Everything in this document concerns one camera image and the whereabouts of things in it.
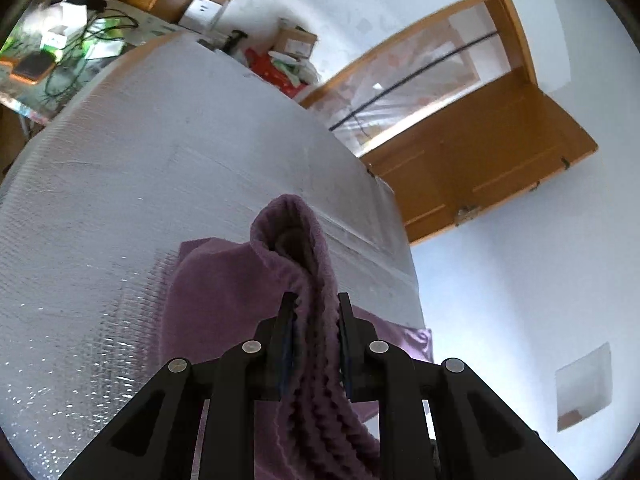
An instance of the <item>door hinge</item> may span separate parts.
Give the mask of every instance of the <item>door hinge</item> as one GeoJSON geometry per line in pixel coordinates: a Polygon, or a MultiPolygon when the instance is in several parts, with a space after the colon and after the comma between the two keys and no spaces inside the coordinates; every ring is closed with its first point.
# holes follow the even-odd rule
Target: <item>door hinge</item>
{"type": "Polygon", "coordinates": [[[469,222],[469,220],[473,220],[476,216],[480,214],[482,208],[479,205],[469,206],[465,205],[458,209],[456,213],[456,217],[454,219],[454,223],[456,227],[462,225],[465,222],[469,222]]]}

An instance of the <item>metal screw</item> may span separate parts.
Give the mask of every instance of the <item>metal screw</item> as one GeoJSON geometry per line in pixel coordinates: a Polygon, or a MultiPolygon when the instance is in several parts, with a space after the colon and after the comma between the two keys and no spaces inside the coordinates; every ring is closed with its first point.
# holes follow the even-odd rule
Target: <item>metal screw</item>
{"type": "Polygon", "coordinates": [[[242,350],[244,350],[248,354],[255,354],[256,352],[259,352],[261,348],[262,345],[260,344],[260,341],[254,340],[247,341],[242,345],[242,350]]]}
{"type": "Polygon", "coordinates": [[[384,341],[372,341],[369,344],[369,350],[376,354],[383,354],[389,350],[389,345],[384,341]]]}
{"type": "Polygon", "coordinates": [[[187,369],[187,361],[184,359],[174,359],[169,363],[169,371],[174,374],[179,374],[180,372],[187,369]]]}
{"type": "Polygon", "coordinates": [[[447,370],[449,370],[449,372],[453,372],[455,374],[459,374],[462,370],[465,369],[465,364],[460,359],[456,359],[455,357],[453,359],[447,359],[447,362],[444,363],[444,365],[447,370]]]}

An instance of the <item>white box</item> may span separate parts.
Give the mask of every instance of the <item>white box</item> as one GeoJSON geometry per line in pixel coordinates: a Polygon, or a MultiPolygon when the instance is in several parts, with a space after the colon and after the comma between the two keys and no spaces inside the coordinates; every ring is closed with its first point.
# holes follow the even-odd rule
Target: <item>white box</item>
{"type": "Polygon", "coordinates": [[[62,21],[60,25],[70,28],[81,28],[86,25],[86,5],[75,5],[68,2],[60,2],[62,8],[62,21]]]}
{"type": "Polygon", "coordinates": [[[119,56],[125,46],[124,40],[98,41],[89,47],[85,59],[102,59],[119,56]]]}
{"type": "Polygon", "coordinates": [[[43,49],[45,46],[50,46],[51,48],[62,51],[75,41],[81,32],[82,28],[71,28],[65,27],[65,25],[57,25],[43,33],[42,40],[40,40],[40,49],[43,49]]]}
{"type": "Polygon", "coordinates": [[[211,0],[193,0],[184,11],[178,25],[201,34],[215,25],[218,13],[224,7],[211,0]]]}

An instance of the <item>bubble foil insulation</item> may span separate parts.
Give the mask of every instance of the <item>bubble foil insulation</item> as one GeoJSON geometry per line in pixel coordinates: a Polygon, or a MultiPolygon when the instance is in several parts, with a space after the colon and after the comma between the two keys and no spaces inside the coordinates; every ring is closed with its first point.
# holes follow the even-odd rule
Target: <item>bubble foil insulation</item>
{"type": "Polygon", "coordinates": [[[197,39],[165,36],[112,62],[0,185],[0,426],[37,480],[57,480],[162,365],[180,243],[245,242],[282,193],[315,210],[340,290],[424,326],[392,191],[197,39]]]}

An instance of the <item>towel fold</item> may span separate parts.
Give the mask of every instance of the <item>towel fold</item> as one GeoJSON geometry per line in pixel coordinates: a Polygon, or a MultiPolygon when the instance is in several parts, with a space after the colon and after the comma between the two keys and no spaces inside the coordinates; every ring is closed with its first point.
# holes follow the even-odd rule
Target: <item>towel fold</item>
{"type": "MultiPolygon", "coordinates": [[[[247,244],[185,242],[162,318],[161,355],[192,362],[220,357],[276,315],[285,291],[298,295],[295,362],[281,402],[257,402],[257,480],[373,480],[380,450],[363,421],[376,402],[351,404],[340,386],[337,282],[322,229],[297,196],[273,200],[247,244]]],[[[381,339],[433,361],[431,331],[386,322],[354,307],[381,339]]]]}

